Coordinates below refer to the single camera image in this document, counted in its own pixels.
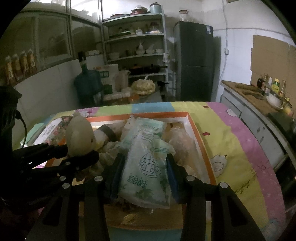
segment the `yellow bottle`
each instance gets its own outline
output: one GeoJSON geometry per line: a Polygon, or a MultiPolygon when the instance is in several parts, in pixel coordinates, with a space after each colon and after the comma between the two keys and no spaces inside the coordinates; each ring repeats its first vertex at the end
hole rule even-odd
{"type": "Polygon", "coordinates": [[[279,93],[279,80],[276,78],[271,86],[271,89],[276,92],[277,94],[279,93]]]}

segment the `white bowl on shelf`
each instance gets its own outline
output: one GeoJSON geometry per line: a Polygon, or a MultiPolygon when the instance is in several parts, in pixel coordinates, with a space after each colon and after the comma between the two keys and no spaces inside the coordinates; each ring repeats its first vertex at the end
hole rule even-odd
{"type": "Polygon", "coordinates": [[[109,53],[109,58],[110,59],[118,59],[119,58],[119,53],[118,52],[109,53]]]}
{"type": "Polygon", "coordinates": [[[143,55],[144,53],[145,53],[145,50],[139,50],[139,49],[136,50],[137,55],[143,55]]]}
{"type": "Polygon", "coordinates": [[[163,49],[157,49],[156,53],[163,53],[163,49]]]}
{"type": "Polygon", "coordinates": [[[146,49],[146,54],[153,54],[155,49],[146,49]]]}

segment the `cardboard box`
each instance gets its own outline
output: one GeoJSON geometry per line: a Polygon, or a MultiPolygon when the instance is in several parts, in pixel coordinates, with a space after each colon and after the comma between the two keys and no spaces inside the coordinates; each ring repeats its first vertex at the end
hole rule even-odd
{"type": "MultiPolygon", "coordinates": [[[[188,135],[194,140],[195,149],[189,155],[189,165],[195,173],[201,173],[201,181],[216,185],[216,179],[212,170],[208,154],[206,152],[202,138],[188,112],[157,112],[157,113],[139,113],[125,115],[111,115],[90,117],[87,120],[91,123],[93,129],[108,123],[118,123],[126,121],[130,115],[143,118],[152,118],[159,121],[164,121],[167,124],[165,131],[170,128],[179,126],[184,128],[188,135]]],[[[48,161],[46,166],[51,166],[54,160],[48,161]]],[[[170,209],[154,209],[153,213],[139,212],[136,213],[132,222],[124,224],[124,218],[129,214],[121,208],[105,205],[105,216],[108,226],[135,229],[135,230],[166,230],[166,229],[182,229],[183,228],[183,209],[184,205],[178,205],[171,197],[170,209]]],[[[83,218],[83,203],[80,204],[79,216],[83,218]]],[[[207,220],[211,220],[210,203],[206,204],[207,220]]]]}
{"type": "Polygon", "coordinates": [[[281,85],[285,80],[286,96],[296,109],[296,47],[270,37],[253,35],[251,71],[251,84],[255,86],[264,73],[268,73],[273,81],[277,78],[281,85]]]}

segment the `dark bottle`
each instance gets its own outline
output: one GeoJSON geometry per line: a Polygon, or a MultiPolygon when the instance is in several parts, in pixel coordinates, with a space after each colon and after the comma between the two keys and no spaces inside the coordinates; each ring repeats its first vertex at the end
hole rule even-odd
{"type": "Polygon", "coordinates": [[[263,83],[263,78],[262,78],[262,76],[260,76],[260,78],[257,80],[257,87],[258,87],[259,89],[261,89],[261,87],[262,87],[262,83],[263,83]]]}
{"type": "Polygon", "coordinates": [[[82,73],[75,77],[74,86],[76,87],[81,107],[100,106],[103,98],[100,73],[96,70],[87,69],[84,52],[79,52],[78,58],[82,73]]]}

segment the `white bowl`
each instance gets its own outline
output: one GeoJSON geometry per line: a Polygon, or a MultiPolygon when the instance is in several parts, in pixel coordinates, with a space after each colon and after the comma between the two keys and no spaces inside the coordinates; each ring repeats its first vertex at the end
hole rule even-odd
{"type": "Polygon", "coordinates": [[[163,49],[157,49],[156,53],[163,53],[163,49]]]}
{"type": "Polygon", "coordinates": [[[274,96],[273,94],[269,93],[266,98],[273,105],[275,105],[277,107],[281,107],[281,100],[279,98],[277,98],[276,96],[274,96]]]}
{"type": "Polygon", "coordinates": [[[117,59],[117,58],[119,58],[119,53],[118,52],[110,53],[109,58],[110,59],[117,59]]]}
{"type": "Polygon", "coordinates": [[[136,50],[137,55],[143,55],[145,53],[145,50],[136,50]]]}
{"type": "Polygon", "coordinates": [[[146,54],[153,54],[154,52],[154,49],[146,49],[146,54]]]}

